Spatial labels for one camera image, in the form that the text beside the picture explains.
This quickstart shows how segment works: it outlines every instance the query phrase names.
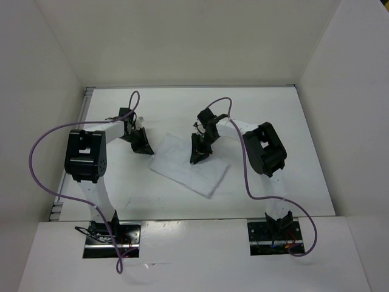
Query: folded cloth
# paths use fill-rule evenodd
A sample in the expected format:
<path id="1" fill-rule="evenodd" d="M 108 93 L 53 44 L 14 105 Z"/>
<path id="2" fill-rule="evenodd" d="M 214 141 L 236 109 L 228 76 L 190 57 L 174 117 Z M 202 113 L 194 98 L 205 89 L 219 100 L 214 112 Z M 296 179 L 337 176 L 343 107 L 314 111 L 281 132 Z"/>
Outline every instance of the folded cloth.
<path id="1" fill-rule="evenodd" d="M 191 141 L 166 134 L 150 169 L 188 189 L 210 198 L 229 164 L 211 155 L 196 165 L 190 164 Z"/>

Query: white tabletop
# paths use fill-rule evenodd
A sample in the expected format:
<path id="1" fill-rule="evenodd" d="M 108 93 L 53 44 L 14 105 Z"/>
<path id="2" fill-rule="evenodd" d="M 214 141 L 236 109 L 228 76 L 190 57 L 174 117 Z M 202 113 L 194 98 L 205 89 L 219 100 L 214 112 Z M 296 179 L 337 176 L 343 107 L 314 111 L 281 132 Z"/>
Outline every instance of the white tabletop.
<path id="1" fill-rule="evenodd" d="M 144 221 L 138 259 L 82 259 L 87 223 L 40 223 L 19 292 L 370 291 L 348 223 L 317 217 L 318 242 L 302 258 L 250 256 L 246 220 Z M 305 245 L 312 226 L 300 218 Z"/>
<path id="2" fill-rule="evenodd" d="M 133 89 L 95 89 L 86 120 L 117 115 L 127 106 Z M 196 116 L 211 101 L 233 99 L 232 117 L 244 122 L 270 122 L 287 151 L 284 183 L 287 196 L 313 216 L 334 214 L 331 199 L 312 143 L 305 117 L 293 87 L 287 88 L 142 88 L 138 116 L 154 149 L 166 133 L 190 139 Z M 228 102 L 212 106 L 215 114 L 227 112 Z M 171 181 L 148 167 L 151 158 L 135 154 L 131 145 L 116 139 L 107 145 L 108 169 L 105 182 L 112 205 L 121 220 L 184 220 L 209 218 L 258 218 L 266 203 L 251 200 L 245 191 L 241 148 L 237 141 L 220 138 L 212 145 L 213 155 L 230 163 L 224 179 L 210 199 Z M 272 195 L 251 168 L 252 193 Z M 62 193 L 83 198 L 79 186 L 66 176 Z M 294 206 L 296 216 L 303 216 Z M 60 221 L 90 220 L 84 204 L 64 202 Z"/>

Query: cable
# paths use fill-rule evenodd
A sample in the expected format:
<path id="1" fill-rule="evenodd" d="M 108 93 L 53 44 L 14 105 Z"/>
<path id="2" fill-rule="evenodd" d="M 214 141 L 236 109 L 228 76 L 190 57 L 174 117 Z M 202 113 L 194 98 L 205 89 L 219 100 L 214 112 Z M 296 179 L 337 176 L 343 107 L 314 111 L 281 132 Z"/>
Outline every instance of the cable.
<path id="1" fill-rule="evenodd" d="M 250 191 L 250 187 L 249 187 L 249 176 L 248 176 L 248 171 L 247 171 L 247 159 L 246 159 L 246 147 L 244 146 L 244 140 L 243 140 L 243 136 L 242 136 L 242 133 L 240 132 L 239 130 L 239 127 L 237 126 L 237 124 L 231 119 L 231 116 L 230 116 L 230 113 L 231 113 L 231 108 L 232 108 L 232 99 L 230 97 L 222 97 L 220 99 L 216 99 L 214 102 L 210 103 L 209 106 L 207 106 L 207 108 L 209 108 L 211 105 L 213 105 L 214 103 L 220 101 L 220 100 L 228 100 L 230 102 L 230 106 L 229 106 L 229 111 L 227 113 L 228 117 L 229 117 L 229 121 L 231 122 L 231 124 L 233 125 L 233 127 L 235 128 L 236 132 L 238 133 L 238 136 L 239 136 L 239 140 L 240 140 L 240 143 L 241 143 L 241 147 L 242 147 L 242 155 L 243 155 L 243 172 L 244 172 L 244 184 L 245 184 L 245 187 L 246 187 L 246 192 L 247 194 L 249 195 L 249 197 L 253 200 L 258 200 L 258 201 L 261 201 L 261 200 L 268 200 L 268 199 L 276 199 L 276 200 L 283 200 L 285 202 L 288 202 L 288 203 L 291 203 L 295 206 L 297 206 L 301 211 L 303 211 L 303 213 L 307 216 L 307 218 L 309 219 L 309 221 L 311 221 L 312 223 L 312 227 L 314 228 L 314 234 L 315 234 L 315 238 L 314 238 L 314 242 L 311 246 L 311 248 L 309 250 L 307 250 L 306 252 L 304 252 L 303 254 L 294 254 L 291 252 L 291 248 L 296 246 L 296 245 L 302 245 L 302 243 L 296 243 L 295 245 L 293 246 L 290 246 L 287 251 L 290 255 L 294 256 L 294 257 L 303 257 L 303 256 L 306 256 L 307 254 L 309 254 L 316 246 L 316 243 L 317 243 L 317 228 L 316 228 L 316 224 L 315 222 L 313 221 L 312 217 L 308 214 L 308 212 L 301 206 L 299 205 L 298 203 L 296 203 L 295 201 L 292 201 L 290 199 L 287 199 L 287 198 L 283 198 L 282 196 L 253 196 L 251 194 L 251 191 Z"/>
<path id="2" fill-rule="evenodd" d="M 131 97 L 130 97 L 130 103 L 131 103 L 131 100 L 134 96 L 134 94 L 137 94 L 137 102 L 135 104 L 135 107 L 128 113 L 126 114 L 125 116 L 123 117 L 120 117 L 118 119 L 114 119 L 114 120 L 103 120 L 103 121 L 87 121 L 87 122 L 73 122 L 73 123 L 66 123 L 64 125 L 60 125 L 60 126 L 57 126 L 57 127 L 54 127 L 52 129 L 50 129 L 49 131 L 45 132 L 42 136 L 40 136 L 36 141 L 35 143 L 32 145 L 31 147 L 31 150 L 30 150 L 30 154 L 29 154 L 29 169 L 30 169 L 30 173 L 31 173 L 31 176 L 33 178 L 33 180 L 36 182 L 36 184 L 38 186 L 40 186 L 43 190 L 45 190 L 47 193 L 53 195 L 53 196 L 58 196 L 60 198 L 64 198 L 64 199 L 69 199 L 69 200 L 74 200 L 74 201 L 78 201 L 78 202 L 82 202 L 82 203 L 85 203 L 85 204 L 88 204 L 92 207 L 94 207 L 96 209 L 96 211 L 100 214 L 101 218 L 103 219 L 104 221 L 104 224 L 107 228 L 107 231 L 108 231 L 108 234 L 112 240 L 112 244 L 114 245 L 115 247 L 115 251 L 116 251 L 116 254 L 117 254 L 117 257 L 118 257 L 118 260 L 117 260 L 117 263 L 116 263 L 116 271 L 118 274 L 121 274 L 123 272 L 123 256 L 121 255 L 120 251 L 119 251 L 119 248 L 117 247 L 117 244 L 116 244 L 116 241 L 115 241 L 115 237 L 113 235 L 113 232 L 112 232 L 112 229 L 110 227 L 110 225 L 108 224 L 108 221 L 107 219 L 105 218 L 103 212 L 100 210 L 100 208 L 98 206 L 96 206 L 94 203 L 90 202 L 90 201 L 87 201 L 87 200 L 83 200 L 83 199 L 79 199 L 79 198 L 75 198 L 75 197 L 72 197 L 72 196 L 66 196 L 66 195 L 61 195 L 57 192 L 54 192 L 53 190 L 50 190 L 49 188 L 47 188 L 45 185 L 43 185 L 41 183 L 41 181 L 38 179 L 38 177 L 36 176 L 35 172 L 34 172 L 34 169 L 33 169 L 33 164 L 32 164 L 32 157 L 33 157 L 33 154 L 34 154 L 34 151 L 36 149 L 36 146 L 38 146 L 38 144 L 49 134 L 53 133 L 54 131 L 57 131 L 59 129 L 62 129 L 62 128 L 66 128 L 66 127 L 70 127 L 70 126 L 76 126 L 76 125 L 89 125 L 89 124 L 96 124 L 96 123 L 111 123 L 111 122 L 116 122 L 116 121 L 119 121 L 119 120 L 125 120 L 127 117 L 129 117 L 133 112 L 134 110 L 138 107 L 138 104 L 139 104 L 139 101 L 140 101 L 140 94 L 138 91 L 134 91 L 132 94 L 131 94 Z"/>

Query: wall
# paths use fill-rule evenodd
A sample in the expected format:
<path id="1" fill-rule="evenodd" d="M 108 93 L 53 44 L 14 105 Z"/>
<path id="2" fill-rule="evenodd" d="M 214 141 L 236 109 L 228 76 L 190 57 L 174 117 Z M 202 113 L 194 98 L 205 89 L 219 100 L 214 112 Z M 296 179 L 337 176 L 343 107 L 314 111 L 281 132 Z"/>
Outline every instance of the wall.
<path id="1" fill-rule="evenodd" d="M 340 0 L 36 0 L 84 85 L 285 85 Z"/>
<path id="2" fill-rule="evenodd" d="M 373 291 L 387 291 L 389 13 L 342 0 L 297 89 L 332 201 Z"/>
<path id="3" fill-rule="evenodd" d="M 33 0 L 0 1 L 0 287 L 17 291 L 39 221 L 53 197 L 30 177 L 27 158 L 48 128 L 77 118 L 82 88 Z M 35 168 L 57 189 L 66 134 L 38 149 Z"/>

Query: purple cable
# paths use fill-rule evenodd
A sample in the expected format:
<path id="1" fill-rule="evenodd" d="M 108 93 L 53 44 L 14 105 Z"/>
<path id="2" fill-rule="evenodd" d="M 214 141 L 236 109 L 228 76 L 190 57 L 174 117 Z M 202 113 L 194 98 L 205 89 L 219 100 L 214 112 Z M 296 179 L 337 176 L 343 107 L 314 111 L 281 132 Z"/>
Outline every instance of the purple cable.
<path id="1" fill-rule="evenodd" d="M 229 106 L 229 111 L 227 113 L 228 117 L 229 117 L 229 120 L 231 122 L 231 124 L 234 126 L 236 132 L 238 133 L 238 136 L 239 136 L 239 140 L 240 140 L 240 143 L 241 143 L 241 146 L 242 146 L 242 154 L 243 154 L 243 170 L 244 170 L 244 184 L 246 186 L 246 192 L 247 194 L 249 195 L 249 197 L 253 200 L 267 200 L 267 199 L 276 199 L 276 200 L 282 200 L 282 201 L 285 201 L 285 202 L 288 202 L 288 203 L 291 203 L 295 206 L 297 206 L 301 211 L 304 212 L 304 214 L 307 216 L 307 218 L 309 219 L 309 221 L 311 221 L 312 223 L 312 227 L 314 228 L 314 233 L 315 233 L 315 239 L 314 239 L 314 242 L 311 246 L 311 248 L 309 250 L 307 250 L 305 253 L 303 254 L 294 254 L 291 252 L 291 249 L 296 246 L 296 245 L 292 245 L 291 247 L 289 247 L 287 249 L 288 253 L 294 257 L 303 257 L 303 256 L 306 256 L 307 254 L 309 254 L 316 246 L 316 243 L 317 243 L 317 228 L 316 228 L 316 224 L 315 222 L 313 221 L 312 217 L 308 214 L 308 212 L 301 206 L 299 205 L 298 203 L 296 203 L 295 201 L 292 201 L 290 199 L 287 199 L 287 198 L 283 198 L 282 196 L 253 196 L 250 192 L 250 187 L 249 187 L 249 177 L 248 177 L 248 173 L 247 173 L 247 159 L 246 159 L 246 147 L 244 146 L 244 140 L 243 140 L 243 137 L 242 137 L 242 133 L 240 132 L 239 130 L 239 127 L 237 126 L 237 124 L 231 119 L 230 117 L 230 113 L 231 113 L 231 108 L 232 108 L 232 99 L 230 97 L 222 97 L 220 99 L 216 99 L 214 102 L 212 102 L 211 104 L 209 104 L 209 106 L 207 106 L 207 108 L 209 108 L 211 105 L 213 105 L 214 103 L 220 101 L 220 100 L 229 100 L 230 101 L 230 106 Z"/>
<path id="2" fill-rule="evenodd" d="M 41 183 L 41 181 L 36 177 L 36 174 L 34 172 L 34 169 L 33 169 L 33 165 L 32 165 L 32 157 L 33 157 L 33 154 L 34 154 L 34 151 L 36 149 L 36 146 L 38 146 L 38 144 L 47 136 L 49 135 L 50 133 L 53 133 L 54 131 L 57 131 L 59 129 L 62 129 L 62 128 L 66 128 L 66 127 L 70 127 L 70 126 L 76 126 L 76 125 L 87 125 L 87 124 L 95 124 L 95 123 L 112 123 L 112 122 L 116 122 L 116 121 L 119 121 L 119 120 L 125 120 L 127 117 L 129 117 L 134 111 L 135 109 L 138 107 L 138 104 L 139 104 L 139 101 L 140 101 L 140 94 L 138 91 L 134 91 L 132 94 L 131 94 L 131 99 L 133 98 L 134 94 L 137 94 L 138 96 L 138 99 L 137 99 L 137 102 L 134 106 L 134 108 L 128 113 L 126 114 L 125 116 L 123 117 L 120 117 L 118 119 L 115 119 L 115 120 L 102 120 L 102 121 L 93 121 L 93 122 L 74 122 L 74 123 L 66 123 L 64 125 L 60 125 L 60 126 L 57 126 L 55 128 L 52 128 L 50 129 L 49 131 L 45 132 L 42 136 L 40 136 L 38 138 L 38 140 L 35 141 L 35 143 L 32 145 L 31 147 L 31 150 L 30 150 L 30 154 L 29 154 L 29 169 L 30 169 L 30 173 L 31 173 L 31 176 L 33 178 L 33 180 L 36 182 L 36 184 L 38 186 L 40 186 L 43 190 L 45 190 L 47 193 L 53 195 L 53 196 L 58 196 L 60 198 L 64 198 L 64 199 L 69 199 L 69 200 L 74 200 L 74 201 L 78 201 L 78 202 L 82 202 L 82 203 L 85 203 L 85 204 L 88 204 L 88 205 L 91 205 L 92 207 L 94 207 L 96 209 L 96 211 L 100 214 L 101 218 L 103 219 L 104 221 L 104 224 L 107 228 L 107 231 L 108 231 L 108 234 L 112 240 L 112 244 L 114 245 L 115 247 L 115 251 L 116 251 L 116 254 L 117 254 L 117 257 L 118 257 L 118 260 L 117 260 L 117 263 L 116 263 L 116 271 L 118 274 L 121 274 L 123 272 L 123 255 L 121 255 L 120 251 L 119 251 L 119 248 L 117 247 L 117 244 L 116 244 L 116 241 L 115 241 L 115 238 L 114 238 L 114 234 L 112 233 L 112 229 L 110 227 L 110 225 L 108 224 L 108 221 L 107 219 L 105 218 L 103 212 L 100 210 L 99 207 L 97 207 L 94 203 L 90 202 L 90 201 L 87 201 L 87 200 L 83 200 L 83 199 L 79 199 L 79 198 L 74 198 L 72 196 L 66 196 L 66 195 L 61 195 L 57 192 L 54 192 L 53 190 L 50 190 L 49 188 L 47 188 L 45 185 L 43 185 Z"/>

